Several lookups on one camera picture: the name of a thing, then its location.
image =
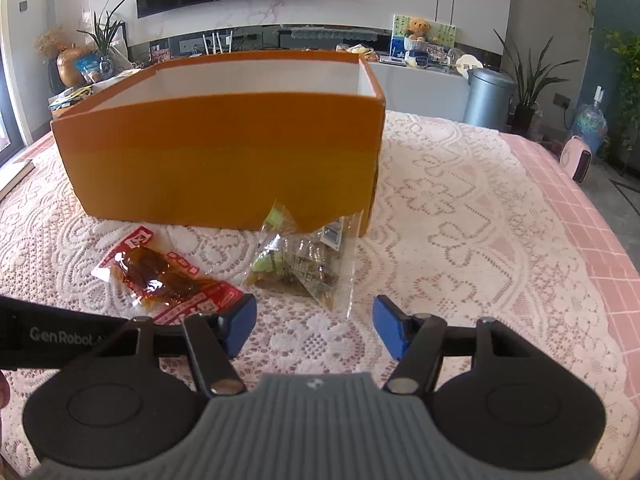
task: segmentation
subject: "cabinet door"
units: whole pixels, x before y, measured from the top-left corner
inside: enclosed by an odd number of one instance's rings
[[[456,41],[502,54],[494,29],[504,37],[511,0],[453,0]]]

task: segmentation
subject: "pink heater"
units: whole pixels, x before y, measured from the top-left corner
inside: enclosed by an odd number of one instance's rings
[[[578,136],[569,139],[560,155],[560,166],[578,184],[584,180],[591,164],[591,150]]]

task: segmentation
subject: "white lace tablecloth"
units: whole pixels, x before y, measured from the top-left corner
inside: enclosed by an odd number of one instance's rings
[[[90,271],[132,224],[84,214],[56,147],[0,203],[0,294],[127,317],[129,300]],[[184,254],[237,281],[250,264],[251,232],[158,227]],[[625,462],[638,413],[625,396],[622,352],[609,335],[599,291],[539,187],[497,132],[390,112],[372,220],[358,246],[350,320],[311,301],[251,290],[258,321],[235,366],[249,384],[264,372],[368,370],[393,363],[370,325],[375,295],[453,325],[495,316],[594,387],[607,429],[593,459],[613,478]],[[187,376],[184,362],[168,366]],[[468,366],[447,359],[442,378]],[[8,373],[2,454],[20,474],[37,460],[20,423],[28,395],[53,372]]]

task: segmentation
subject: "water bottle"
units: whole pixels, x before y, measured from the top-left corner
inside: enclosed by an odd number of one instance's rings
[[[580,137],[589,147],[591,153],[598,152],[602,141],[607,136],[607,120],[600,110],[604,90],[598,86],[593,96],[593,104],[580,105],[575,113],[571,135]]]

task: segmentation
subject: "clear plastic bag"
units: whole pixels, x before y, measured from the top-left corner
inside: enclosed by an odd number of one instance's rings
[[[260,244],[244,282],[310,296],[329,310],[351,311],[355,251],[362,212],[300,234],[289,211],[275,203],[260,231]]]
[[[134,308],[158,324],[173,324],[193,312],[222,312],[242,298],[242,291],[201,272],[165,240],[139,226],[114,245],[92,275],[124,283]]]

